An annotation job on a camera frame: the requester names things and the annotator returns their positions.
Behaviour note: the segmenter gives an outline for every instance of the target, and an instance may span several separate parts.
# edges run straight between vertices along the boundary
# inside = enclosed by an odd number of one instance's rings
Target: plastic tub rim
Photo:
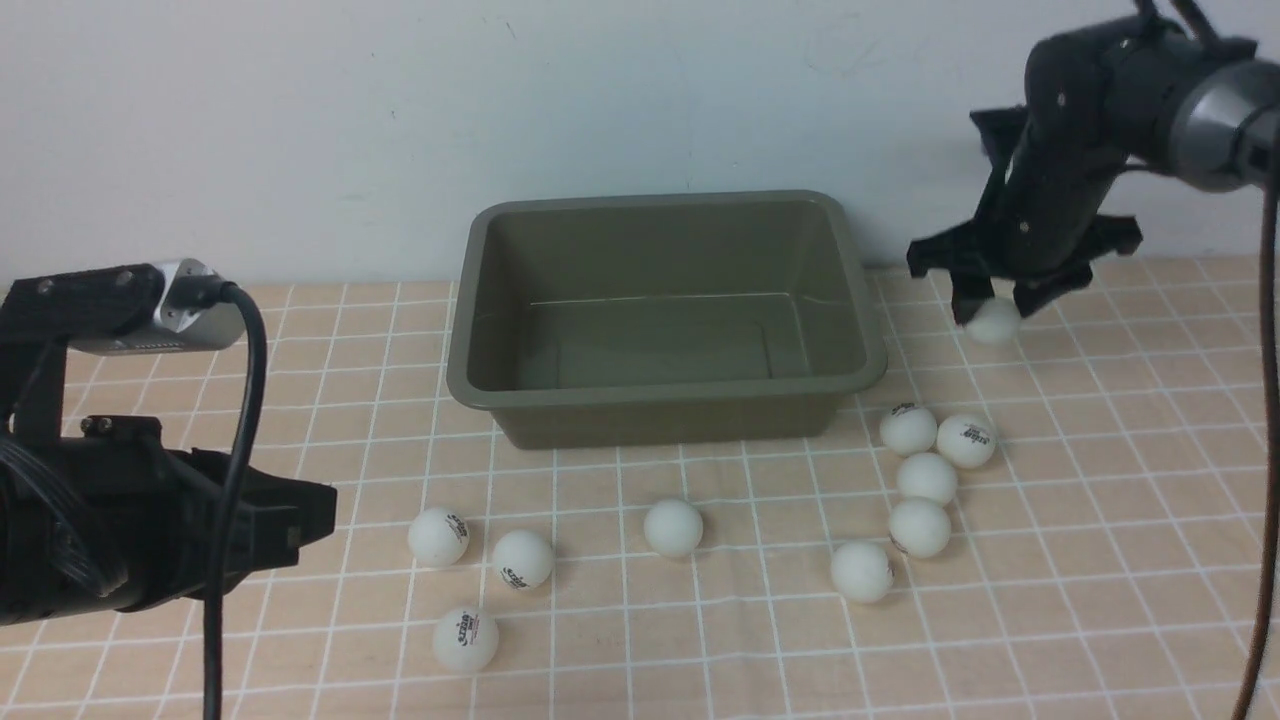
[[[458,324],[458,318],[475,315],[475,296],[463,295],[462,290],[475,287],[479,282],[480,265],[489,225],[499,217],[529,210],[586,210],[594,208],[644,208],[654,204],[671,205],[718,205],[739,204],[759,197],[765,202],[813,202],[826,211],[833,224],[833,232],[850,237],[852,229],[844,206],[829,195],[812,190],[710,192],[678,195],[631,195],[600,197],[566,197],[556,200],[515,200],[493,205],[476,215],[471,223],[467,250],[463,258],[462,277],[458,283],[458,297],[454,307],[454,324],[451,332],[445,384],[449,395],[463,406],[474,410],[518,410],[525,407],[567,407],[567,406],[609,406],[655,402],[687,401],[730,401],[777,396],[826,396],[832,392],[854,393],[876,383],[888,366],[888,350],[882,340],[879,319],[874,313],[874,302],[869,296],[867,273],[856,250],[849,252],[849,243],[837,243],[844,264],[845,278],[854,300],[854,310],[861,334],[869,342],[864,343],[867,357],[863,366],[852,373],[823,375],[817,378],[777,378],[768,380],[721,380],[701,383],[667,383],[652,386],[602,386],[591,388],[553,388],[553,389],[500,389],[486,391],[471,384],[467,366],[471,360],[471,325]]]

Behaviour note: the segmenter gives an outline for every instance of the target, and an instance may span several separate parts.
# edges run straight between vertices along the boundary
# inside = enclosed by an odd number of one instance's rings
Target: olive green plastic tub
[[[814,436],[884,365],[840,204],[739,192],[481,213],[447,379],[549,448]]]

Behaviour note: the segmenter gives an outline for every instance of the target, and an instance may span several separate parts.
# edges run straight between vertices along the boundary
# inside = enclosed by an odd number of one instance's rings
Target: black robotic arm
[[[951,273],[957,324],[992,297],[992,278],[1015,282],[1028,316],[1087,287],[1093,260],[1133,254],[1137,220],[1097,214],[1125,172],[1208,192],[1265,182],[1280,65],[1258,60],[1252,40],[1219,37],[1193,4],[1175,5],[1193,35],[1139,1],[1134,15],[1037,44],[1025,105],[972,113],[992,163],[978,209],[908,251],[913,277]]]

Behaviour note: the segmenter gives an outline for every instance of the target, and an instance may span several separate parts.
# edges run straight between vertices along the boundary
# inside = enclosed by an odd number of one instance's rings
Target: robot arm
[[[0,304],[0,626],[207,600],[211,518],[232,456],[163,445],[160,420],[91,416],[63,437],[68,347],[97,355],[223,350],[246,332],[200,292],[196,260],[13,283]],[[220,593],[298,562],[333,533],[334,488],[247,468]]]
[[[1028,316],[1087,287],[1093,260],[1133,254],[1134,218],[1097,214],[1125,172],[1207,192],[1265,182],[1280,65],[1258,60],[1251,40],[1220,38],[1194,6],[1175,3],[1192,37],[1149,1],[1138,5],[1041,41],[1027,60],[1025,106],[972,114],[992,161],[978,210],[908,251],[913,277],[951,273],[957,324],[993,295],[992,278],[1015,282]]]

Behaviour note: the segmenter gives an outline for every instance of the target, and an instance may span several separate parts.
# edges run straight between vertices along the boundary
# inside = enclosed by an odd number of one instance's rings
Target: white ping pong ball
[[[532,530],[512,530],[493,547],[493,566],[508,587],[532,589],[550,577],[556,553],[543,536]]]
[[[897,492],[902,497],[923,497],[946,505],[955,500],[959,484],[956,469],[936,452],[913,455],[897,468]]]
[[[1007,297],[991,297],[978,307],[973,319],[965,323],[964,332],[978,345],[1009,345],[1018,337],[1023,315],[1018,305]]]
[[[470,543],[466,520],[444,507],[428,507],[408,527],[408,548],[426,568],[453,565]]]
[[[435,624],[431,650],[440,665],[454,673],[483,670],[498,653],[498,623],[475,607],[456,607]]]
[[[888,515],[888,539],[908,557],[933,557],[951,539],[951,518],[936,502],[904,500]]]
[[[868,541],[852,541],[831,556],[831,583],[845,598],[869,605],[893,587],[893,566],[884,548]]]
[[[896,455],[906,457],[933,447],[938,420],[928,407],[904,402],[881,420],[881,442]]]
[[[663,557],[685,557],[703,542],[703,516],[682,500],[659,500],[644,516],[644,539]]]
[[[956,468],[980,468],[995,452],[996,432],[977,415],[952,415],[938,425],[938,455]]]

